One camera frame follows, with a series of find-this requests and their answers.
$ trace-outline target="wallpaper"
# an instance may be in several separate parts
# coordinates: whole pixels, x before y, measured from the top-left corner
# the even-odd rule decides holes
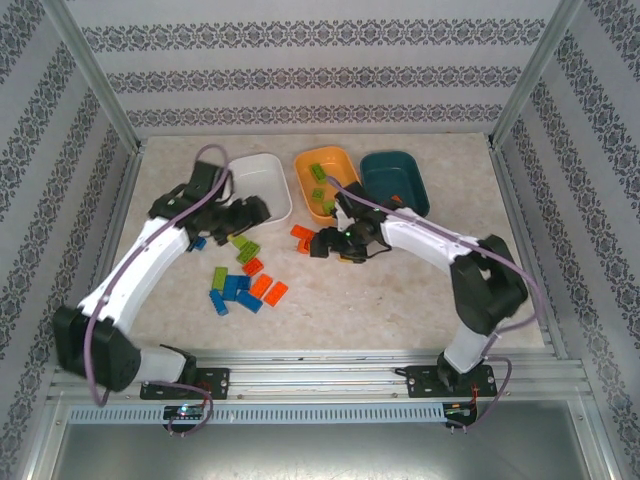
[[[97,280],[128,154],[42,8],[0,2],[0,479],[21,468],[51,315]]]
[[[488,133],[557,0],[68,5],[147,137]]]
[[[633,2],[585,2],[503,145],[623,478],[640,477],[639,19]]]

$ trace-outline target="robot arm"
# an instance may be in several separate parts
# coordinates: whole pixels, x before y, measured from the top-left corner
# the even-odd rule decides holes
[[[84,376],[83,348],[88,319],[104,297],[107,285],[119,274],[108,303],[100,311],[92,337],[97,383],[113,391],[122,391],[138,381],[193,383],[195,357],[165,345],[139,349],[128,334],[160,277],[180,255],[192,250],[201,232],[208,232],[218,245],[223,245],[228,235],[240,234],[270,217],[258,197],[228,201],[233,191],[233,178],[228,177],[223,192],[150,241],[171,219],[203,199],[221,172],[217,166],[197,161],[188,184],[178,185],[154,202],[150,219],[134,245],[102,284],[82,299],[77,308],[62,306],[56,311],[54,338],[59,363],[65,370]],[[142,253],[124,273],[119,273],[120,267],[140,246],[144,247]]]
[[[368,199],[359,183],[347,186],[346,190]],[[465,244],[478,245],[513,262],[501,238],[491,235],[478,240],[462,236],[434,225],[409,208],[398,208],[397,204],[390,207],[415,221],[387,216],[343,194],[336,195],[334,213],[338,227],[323,229],[314,236],[311,256],[327,257],[332,250],[345,259],[361,263],[370,258],[366,248],[375,241],[388,249],[407,250],[448,274],[461,324],[438,360],[438,374],[445,385],[455,387],[460,375],[482,362],[482,353],[492,333],[527,300],[527,289],[520,276],[506,266],[451,240],[454,237]],[[447,235],[427,230],[418,222],[434,225]]]

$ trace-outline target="orange lego brick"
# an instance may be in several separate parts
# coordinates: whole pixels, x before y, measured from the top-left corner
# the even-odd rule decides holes
[[[269,287],[273,283],[273,279],[269,275],[265,275],[264,273],[258,277],[256,283],[253,284],[253,287],[249,290],[249,293],[256,298],[262,298],[264,292],[269,290]]]
[[[258,260],[257,257],[254,257],[251,260],[249,260],[247,263],[245,263],[245,265],[242,267],[242,271],[247,275],[249,275],[250,277],[253,277],[256,273],[258,273],[263,268],[264,268],[264,265],[262,264],[262,262]]]
[[[293,228],[291,229],[291,235],[293,235],[296,238],[299,238],[300,240],[304,240],[306,238],[311,240],[311,238],[313,238],[315,234],[316,232],[314,232],[313,230],[309,230],[308,228],[304,228],[300,225],[294,225]]]
[[[303,238],[298,242],[298,251],[300,253],[307,255],[309,253],[309,250],[311,250],[311,240],[309,240],[308,238]]]
[[[269,290],[267,296],[264,297],[265,303],[268,303],[272,307],[275,307],[276,303],[278,303],[282,296],[287,293],[287,290],[289,290],[289,287],[287,287],[284,283],[276,283],[273,288]]]

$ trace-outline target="lime green lego brick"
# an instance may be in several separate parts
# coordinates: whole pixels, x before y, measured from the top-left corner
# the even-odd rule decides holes
[[[333,210],[335,207],[336,202],[334,202],[333,200],[329,200],[328,202],[324,202],[322,204],[322,211],[325,215],[331,215],[331,210]]]
[[[310,165],[309,169],[311,170],[311,175],[313,175],[313,178],[316,179],[316,182],[321,184],[327,183],[327,174],[324,173],[324,169],[319,163],[314,163],[313,165]]]
[[[322,203],[324,200],[324,188],[314,188],[311,194],[311,200],[317,203]]]
[[[254,242],[247,242],[247,244],[244,246],[244,248],[240,252],[240,255],[236,257],[236,260],[238,260],[238,262],[244,265],[245,263],[249,262],[249,260],[251,260],[253,257],[255,257],[258,254],[258,252],[260,252],[260,245]]]
[[[224,282],[227,279],[227,273],[229,273],[229,269],[227,267],[216,267],[213,273],[213,283],[211,283],[211,290],[220,290],[224,289]]]
[[[242,251],[244,246],[249,241],[247,240],[247,237],[245,237],[244,235],[238,235],[237,237],[234,237],[233,235],[229,235],[229,237],[227,237],[227,240],[229,240],[233,244],[233,246],[240,251]]]

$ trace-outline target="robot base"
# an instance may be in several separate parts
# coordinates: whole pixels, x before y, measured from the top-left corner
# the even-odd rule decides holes
[[[495,397],[498,393],[489,365],[478,365],[465,374],[458,374],[455,388],[442,383],[437,365],[411,365],[396,368],[395,373],[405,377],[409,398],[471,397],[474,387],[478,389],[478,397]]]
[[[228,368],[197,368],[191,383],[211,394],[213,400],[226,400],[229,393]],[[203,400],[202,394],[181,388],[164,387],[144,382],[140,387],[141,400]]]

